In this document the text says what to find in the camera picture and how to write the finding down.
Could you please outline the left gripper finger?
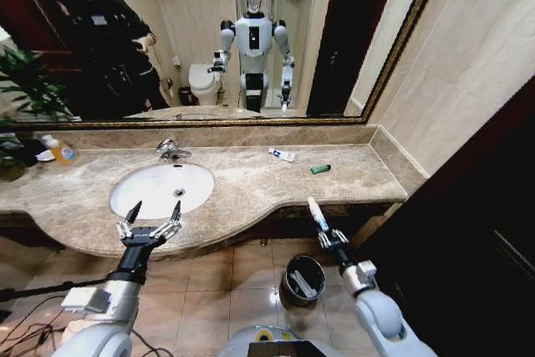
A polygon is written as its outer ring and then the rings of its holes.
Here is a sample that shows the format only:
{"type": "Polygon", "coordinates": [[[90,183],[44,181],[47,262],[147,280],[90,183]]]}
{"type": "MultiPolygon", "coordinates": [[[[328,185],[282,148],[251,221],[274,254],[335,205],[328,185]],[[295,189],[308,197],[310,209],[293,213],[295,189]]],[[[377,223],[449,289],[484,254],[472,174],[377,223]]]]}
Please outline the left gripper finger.
{"type": "Polygon", "coordinates": [[[126,238],[132,238],[133,232],[131,230],[131,225],[135,222],[140,209],[142,206],[142,201],[138,201],[126,214],[125,218],[116,223],[116,229],[119,233],[120,240],[126,238]]]}
{"type": "Polygon", "coordinates": [[[150,237],[154,239],[164,238],[165,240],[169,240],[181,229],[180,219],[181,201],[178,201],[171,213],[169,220],[152,231],[150,233],[150,237]]]}

